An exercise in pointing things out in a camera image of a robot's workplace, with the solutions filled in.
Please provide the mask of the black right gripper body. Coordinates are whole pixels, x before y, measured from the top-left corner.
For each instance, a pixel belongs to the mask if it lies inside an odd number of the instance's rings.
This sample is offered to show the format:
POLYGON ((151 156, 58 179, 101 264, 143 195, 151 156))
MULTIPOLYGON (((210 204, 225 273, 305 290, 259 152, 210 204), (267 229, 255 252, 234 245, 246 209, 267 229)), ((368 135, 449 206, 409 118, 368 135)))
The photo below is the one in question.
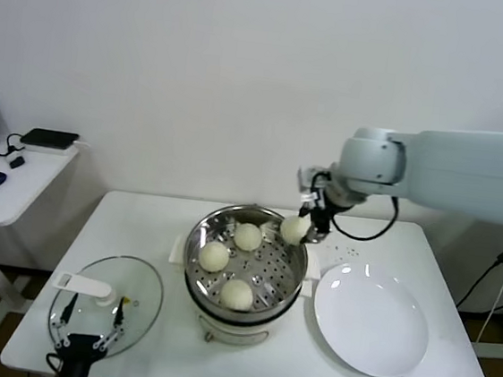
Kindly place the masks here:
POLYGON ((315 230, 319 233, 325 233, 328 237, 331 231, 330 223, 335 214, 335 205, 328 200, 317 199, 313 202, 310 213, 309 230, 315 230))

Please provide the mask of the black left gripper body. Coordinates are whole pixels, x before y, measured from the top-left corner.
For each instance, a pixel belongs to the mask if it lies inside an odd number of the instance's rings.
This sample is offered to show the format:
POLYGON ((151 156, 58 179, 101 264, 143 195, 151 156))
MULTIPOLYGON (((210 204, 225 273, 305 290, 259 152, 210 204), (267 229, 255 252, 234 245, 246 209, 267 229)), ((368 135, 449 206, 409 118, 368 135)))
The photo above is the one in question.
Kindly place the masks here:
POLYGON ((61 362, 55 377, 88 377, 90 367, 105 356, 100 347, 94 348, 99 340, 99 336, 71 334, 69 345, 61 343, 55 350, 61 362))

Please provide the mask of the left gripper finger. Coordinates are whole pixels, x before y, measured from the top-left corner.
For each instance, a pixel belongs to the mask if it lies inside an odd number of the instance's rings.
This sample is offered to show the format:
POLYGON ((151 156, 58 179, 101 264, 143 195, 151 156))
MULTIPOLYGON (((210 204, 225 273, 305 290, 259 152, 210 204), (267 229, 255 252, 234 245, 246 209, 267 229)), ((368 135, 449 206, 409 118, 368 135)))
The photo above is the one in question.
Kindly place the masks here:
POLYGON ((77 302, 77 294, 74 294, 64 307, 61 314, 56 319, 50 320, 50 327, 53 333, 55 348, 66 348, 71 345, 68 332, 66 331, 69 320, 71 319, 74 306, 77 302))
POLYGON ((98 349, 108 350, 114 343, 116 343, 122 335, 124 334, 124 304, 126 301, 126 297, 123 296, 120 298, 119 304, 116 307, 114 321, 112 322, 112 330, 108 335, 105 335, 98 342, 98 349))

